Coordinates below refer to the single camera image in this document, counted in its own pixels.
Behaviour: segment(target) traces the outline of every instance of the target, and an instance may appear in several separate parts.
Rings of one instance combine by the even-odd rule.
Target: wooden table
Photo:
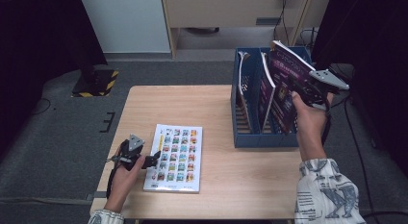
[[[111,147],[130,134],[145,140],[150,154],[156,124],[202,126],[203,146],[198,194],[144,192],[146,171],[123,208],[136,219],[290,219],[294,217],[299,178],[298,148],[234,147],[230,108],[231,86],[132,87]],[[107,163],[98,191],[106,191],[113,164]],[[102,209],[95,198],[90,211]]]

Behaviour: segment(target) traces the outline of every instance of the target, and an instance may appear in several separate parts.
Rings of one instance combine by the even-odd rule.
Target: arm
[[[326,122],[325,112],[305,105],[296,92],[293,93],[292,99],[297,111],[296,137],[302,161],[325,159],[326,154],[321,143],[321,132]],[[333,94],[329,93],[327,99],[331,103]]]
[[[144,164],[145,156],[140,156],[132,170],[127,171],[125,167],[119,166],[113,182],[111,196],[105,204],[103,210],[95,211],[90,217],[89,224],[121,224],[124,217],[120,212],[132,186],[135,184],[141,167]]]
[[[329,103],[333,94],[327,97]],[[366,223],[358,210],[358,188],[332,159],[327,159],[321,143],[325,112],[306,106],[293,93],[297,110],[297,141],[302,163],[297,184],[295,223]]]

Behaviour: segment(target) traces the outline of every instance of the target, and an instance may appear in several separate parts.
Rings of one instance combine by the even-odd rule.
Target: white wall
[[[170,53],[162,0],[82,0],[104,53]]]

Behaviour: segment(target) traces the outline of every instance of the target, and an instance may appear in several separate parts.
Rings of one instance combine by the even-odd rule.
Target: cover image
[[[263,63],[263,71],[261,74],[261,87],[259,90],[259,100],[257,108],[260,131],[261,133],[263,133],[264,128],[268,121],[270,105],[272,103],[273,94],[276,86],[269,74],[268,55],[266,53],[262,53],[261,56]]]
[[[158,124],[151,155],[161,156],[147,168],[143,190],[198,193],[200,190],[202,127]]]
[[[271,111],[279,126],[278,132],[289,133],[293,128],[296,109],[292,102],[293,81],[303,85],[315,69],[281,42],[274,40],[270,48],[269,70],[276,84]]]

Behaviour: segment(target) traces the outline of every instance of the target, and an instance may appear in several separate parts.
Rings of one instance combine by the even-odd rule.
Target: shirt cuff
[[[90,216],[89,224],[122,224],[124,217],[121,213],[108,210],[97,210]]]

